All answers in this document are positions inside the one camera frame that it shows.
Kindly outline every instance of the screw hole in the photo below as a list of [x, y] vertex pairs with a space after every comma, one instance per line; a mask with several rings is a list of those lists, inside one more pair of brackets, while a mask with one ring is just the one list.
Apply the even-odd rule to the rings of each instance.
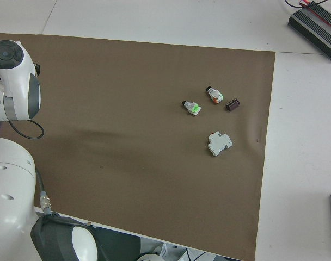
[[14, 200], [14, 198], [11, 195], [8, 195], [8, 194], [3, 194], [3, 195], [1, 195], [1, 197], [4, 200]]

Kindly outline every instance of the white tabletop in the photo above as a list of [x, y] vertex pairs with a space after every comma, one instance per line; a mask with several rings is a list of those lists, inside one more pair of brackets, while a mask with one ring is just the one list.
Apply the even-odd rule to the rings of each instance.
[[283, 0], [0, 0], [0, 33], [278, 52], [255, 260], [328, 261], [331, 61], [287, 26], [295, 11]]

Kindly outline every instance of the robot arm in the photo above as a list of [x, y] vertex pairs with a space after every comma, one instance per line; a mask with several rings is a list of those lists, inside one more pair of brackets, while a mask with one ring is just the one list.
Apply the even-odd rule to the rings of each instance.
[[32, 119], [41, 107], [33, 61], [20, 42], [0, 41], [0, 121]]

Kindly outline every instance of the brown mat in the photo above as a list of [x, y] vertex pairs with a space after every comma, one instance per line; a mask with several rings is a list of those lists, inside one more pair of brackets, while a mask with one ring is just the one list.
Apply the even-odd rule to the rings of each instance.
[[[25, 147], [53, 210], [228, 257], [253, 260], [273, 52], [48, 35], [20, 40], [41, 65], [46, 130]], [[225, 100], [214, 105], [205, 88]], [[226, 102], [241, 106], [229, 113]], [[202, 107], [198, 116], [183, 100]], [[28, 122], [18, 128], [36, 135]], [[208, 136], [233, 146], [214, 157]]]

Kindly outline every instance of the black terminal block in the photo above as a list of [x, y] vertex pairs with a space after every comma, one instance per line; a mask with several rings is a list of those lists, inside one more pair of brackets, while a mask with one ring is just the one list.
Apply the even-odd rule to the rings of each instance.
[[228, 104], [226, 104], [226, 109], [229, 111], [233, 111], [240, 105], [240, 102], [237, 98], [230, 101]]

